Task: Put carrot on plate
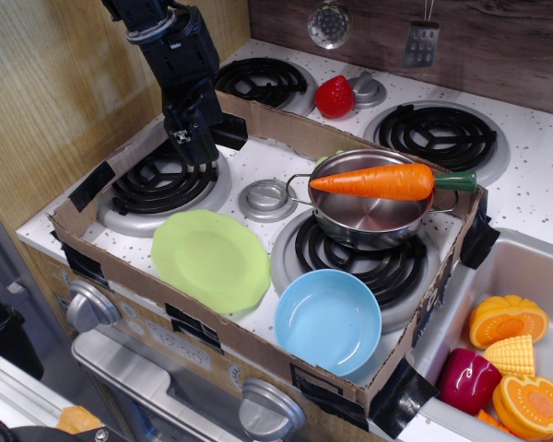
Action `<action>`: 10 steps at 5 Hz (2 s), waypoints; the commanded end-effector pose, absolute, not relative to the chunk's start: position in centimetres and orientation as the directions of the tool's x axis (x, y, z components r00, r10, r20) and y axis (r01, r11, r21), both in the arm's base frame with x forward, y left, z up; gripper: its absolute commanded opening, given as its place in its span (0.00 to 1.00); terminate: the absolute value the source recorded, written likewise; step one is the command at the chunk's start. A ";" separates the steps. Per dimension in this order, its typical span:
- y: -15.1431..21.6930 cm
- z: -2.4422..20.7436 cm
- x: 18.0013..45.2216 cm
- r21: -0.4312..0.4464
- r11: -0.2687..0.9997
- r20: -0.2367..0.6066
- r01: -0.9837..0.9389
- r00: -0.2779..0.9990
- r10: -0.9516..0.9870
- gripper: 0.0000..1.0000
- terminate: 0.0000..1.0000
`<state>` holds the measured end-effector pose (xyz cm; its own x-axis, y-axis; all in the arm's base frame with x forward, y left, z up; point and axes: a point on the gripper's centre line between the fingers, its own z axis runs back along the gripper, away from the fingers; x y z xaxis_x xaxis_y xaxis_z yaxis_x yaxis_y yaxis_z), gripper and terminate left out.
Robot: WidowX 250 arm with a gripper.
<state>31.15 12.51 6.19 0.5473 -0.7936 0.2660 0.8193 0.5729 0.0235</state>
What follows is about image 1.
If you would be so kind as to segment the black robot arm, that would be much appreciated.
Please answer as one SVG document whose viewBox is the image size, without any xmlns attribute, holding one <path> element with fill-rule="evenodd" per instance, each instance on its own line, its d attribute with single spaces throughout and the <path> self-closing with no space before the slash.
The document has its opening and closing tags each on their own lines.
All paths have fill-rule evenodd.
<svg viewBox="0 0 553 442">
<path fill-rule="evenodd" d="M 126 27 L 156 78 L 163 127 L 191 166 L 218 159 L 218 141 L 232 149 L 245 143 L 243 121 L 224 122 L 216 94 L 219 55 L 201 12 L 176 1 L 105 1 L 112 20 Z"/>
</svg>

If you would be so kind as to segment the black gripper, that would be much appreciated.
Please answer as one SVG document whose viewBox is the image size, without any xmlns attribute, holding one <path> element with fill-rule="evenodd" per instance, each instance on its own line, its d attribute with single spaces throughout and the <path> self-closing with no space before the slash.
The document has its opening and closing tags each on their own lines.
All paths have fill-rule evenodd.
<svg viewBox="0 0 553 442">
<path fill-rule="evenodd" d="M 246 121 L 222 112 L 213 77 L 163 88 L 161 96 L 164 128 L 188 165 L 216 161 L 216 144 L 241 150 L 247 143 Z"/>
</svg>

